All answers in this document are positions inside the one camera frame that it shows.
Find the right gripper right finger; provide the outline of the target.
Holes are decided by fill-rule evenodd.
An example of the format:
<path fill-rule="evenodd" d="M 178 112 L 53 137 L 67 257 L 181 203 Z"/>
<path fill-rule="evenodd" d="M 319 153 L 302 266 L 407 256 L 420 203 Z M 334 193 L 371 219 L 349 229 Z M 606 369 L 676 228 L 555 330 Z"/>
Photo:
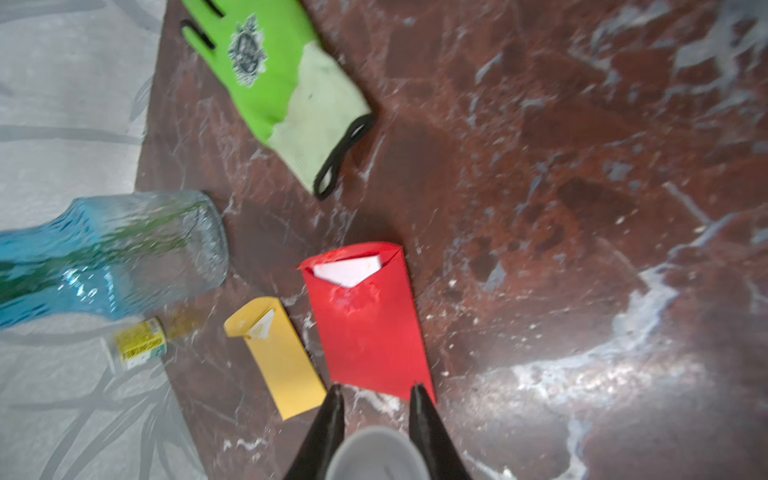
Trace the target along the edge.
<path fill-rule="evenodd" d="M 409 438 L 432 480 L 471 479 L 423 384 L 411 388 Z"/>

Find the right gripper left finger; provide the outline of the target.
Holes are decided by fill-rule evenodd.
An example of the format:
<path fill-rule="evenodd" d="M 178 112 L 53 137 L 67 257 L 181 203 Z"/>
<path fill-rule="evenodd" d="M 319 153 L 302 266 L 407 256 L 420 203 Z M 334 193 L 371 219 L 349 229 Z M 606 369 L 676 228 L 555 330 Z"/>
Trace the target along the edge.
<path fill-rule="evenodd" d="M 345 438 L 342 387 L 336 383 L 325 400 L 292 462 L 284 480 L 323 480 L 331 460 Z"/>

